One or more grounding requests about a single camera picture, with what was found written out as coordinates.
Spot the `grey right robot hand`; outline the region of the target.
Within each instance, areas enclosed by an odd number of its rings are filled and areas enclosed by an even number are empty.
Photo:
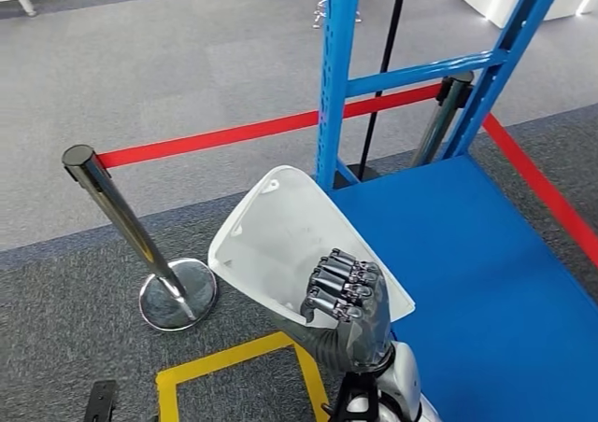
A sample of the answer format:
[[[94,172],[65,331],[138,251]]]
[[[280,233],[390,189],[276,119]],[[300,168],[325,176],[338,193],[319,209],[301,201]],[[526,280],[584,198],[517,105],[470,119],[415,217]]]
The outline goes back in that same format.
[[[321,258],[309,277],[300,315],[312,322],[316,311],[333,318],[336,325],[306,327],[274,312],[270,317],[316,362],[336,372],[379,371],[393,350],[389,293],[375,262],[358,260],[338,248]]]

